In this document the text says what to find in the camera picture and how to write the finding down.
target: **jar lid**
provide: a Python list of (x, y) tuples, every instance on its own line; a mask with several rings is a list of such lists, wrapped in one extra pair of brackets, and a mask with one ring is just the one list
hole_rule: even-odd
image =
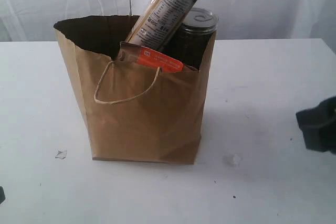
[(182, 22), (182, 28), (191, 33), (209, 34), (216, 30), (218, 16), (210, 10), (191, 8)]

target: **small debris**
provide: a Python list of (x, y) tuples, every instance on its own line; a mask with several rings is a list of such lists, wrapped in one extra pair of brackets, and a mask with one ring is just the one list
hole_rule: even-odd
[(64, 159), (64, 158), (67, 157), (67, 152), (68, 152), (68, 151), (63, 151), (63, 152), (58, 151), (58, 153), (57, 153), (57, 155), (55, 156), (55, 158)]
[(232, 167), (237, 167), (240, 165), (241, 161), (243, 160), (240, 156), (238, 156), (237, 154), (233, 154), (233, 155), (228, 155), (228, 156), (224, 156), (224, 163), (232, 166)]
[(2, 188), (2, 186), (0, 186), (0, 204), (1, 204), (2, 202), (4, 202), (5, 199), (6, 199), (5, 191), (4, 191), (4, 189)]

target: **grocery item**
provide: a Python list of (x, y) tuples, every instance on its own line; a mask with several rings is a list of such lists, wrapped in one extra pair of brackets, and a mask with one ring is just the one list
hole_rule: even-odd
[(183, 63), (153, 49), (126, 42), (120, 42), (120, 50), (116, 60), (136, 62), (138, 64), (157, 68), (163, 72), (181, 72)]
[(218, 16), (202, 8), (192, 8), (163, 53), (189, 66), (200, 68), (203, 52), (216, 31)]
[(152, 0), (125, 42), (162, 51), (196, 0)]

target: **white curtain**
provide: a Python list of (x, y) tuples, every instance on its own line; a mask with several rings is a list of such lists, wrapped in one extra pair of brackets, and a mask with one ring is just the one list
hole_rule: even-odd
[[(132, 0), (141, 14), (149, 0)], [(335, 0), (198, 0), (219, 16), (218, 39), (318, 37), (336, 51)], [(0, 41), (55, 40), (53, 24), (88, 15), (126, 15), (128, 0), (0, 0)]]

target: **nutrition label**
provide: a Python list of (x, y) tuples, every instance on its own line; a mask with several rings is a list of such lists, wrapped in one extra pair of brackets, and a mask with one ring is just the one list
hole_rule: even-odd
[(193, 4), (192, 0), (161, 0), (154, 11), (145, 17), (142, 27), (129, 43), (158, 50)]

